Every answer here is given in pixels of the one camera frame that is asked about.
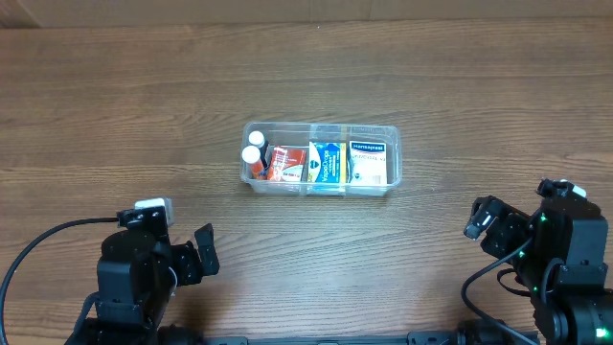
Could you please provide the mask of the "orange tube white cap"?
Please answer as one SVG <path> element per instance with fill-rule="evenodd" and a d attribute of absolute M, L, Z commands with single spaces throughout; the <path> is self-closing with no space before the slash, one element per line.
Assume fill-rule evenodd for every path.
<path fill-rule="evenodd" d="M 267 178 L 268 165 L 258 147 L 247 146 L 243 148 L 241 158 L 255 179 L 265 180 Z"/>

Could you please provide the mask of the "black tube white cap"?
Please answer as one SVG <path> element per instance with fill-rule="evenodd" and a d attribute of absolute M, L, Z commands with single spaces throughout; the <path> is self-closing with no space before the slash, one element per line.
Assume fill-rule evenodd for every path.
<path fill-rule="evenodd" d="M 266 153 L 268 148 L 268 141 L 264 134 L 259 130 L 254 130 L 249 133 L 248 142 L 251 146 L 255 146 L 259 149 L 261 154 L 261 161 L 265 167 L 268 166 L 266 160 Z"/>

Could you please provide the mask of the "red medicine box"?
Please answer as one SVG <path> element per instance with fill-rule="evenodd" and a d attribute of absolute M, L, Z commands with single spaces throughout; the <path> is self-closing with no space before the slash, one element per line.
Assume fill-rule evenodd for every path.
<path fill-rule="evenodd" d="M 271 154 L 267 179 L 280 182 L 302 180 L 307 152 L 304 149 L 275 147 Z"/>

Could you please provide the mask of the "white Hansaplast plaster box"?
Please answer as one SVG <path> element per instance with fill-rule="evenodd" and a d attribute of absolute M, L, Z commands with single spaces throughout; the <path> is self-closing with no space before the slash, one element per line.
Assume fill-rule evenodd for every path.
<path fill-rule="evenodd" d="M 360 186 L 387 184 L 385 143 L 350 141 L 350 183 Z"/>

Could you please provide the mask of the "blue yellow VapoDrops box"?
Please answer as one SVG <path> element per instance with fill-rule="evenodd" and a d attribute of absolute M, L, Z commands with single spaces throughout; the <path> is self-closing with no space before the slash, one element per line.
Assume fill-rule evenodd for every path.
<path fill-rule="evenodd" d="M 310 142 L 308 182 L 344 184 L 347 182 L 347 144 Z"/>

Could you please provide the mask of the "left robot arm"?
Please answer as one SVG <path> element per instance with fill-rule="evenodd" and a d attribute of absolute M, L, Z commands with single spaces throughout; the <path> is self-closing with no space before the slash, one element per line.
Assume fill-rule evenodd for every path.
<path fill-rule="evenodd" d="M 203 344 L 202 332 L 161 321 L 179 287 L 219 272 L 214 229 L 205 224 L 195 241 L 172 245 L 168 234 L 134 227 L 102 243 L 98 290 L 88 296 L 69 344 Z"/>

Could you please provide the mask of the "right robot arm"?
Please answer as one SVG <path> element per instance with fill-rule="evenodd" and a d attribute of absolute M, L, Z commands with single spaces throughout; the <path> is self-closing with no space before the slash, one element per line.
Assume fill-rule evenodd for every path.
<path fill-rule="evenodd" d="M 548 343 L 611 343 L 612 291 L 605 285 L 604 261 L 608 222 L 596 204 L 575 193 L 546 195 L 528 215 L 497 197 L 478 197 L 464 234 L 495 259 L 468 280 L 509 265 Z"/>

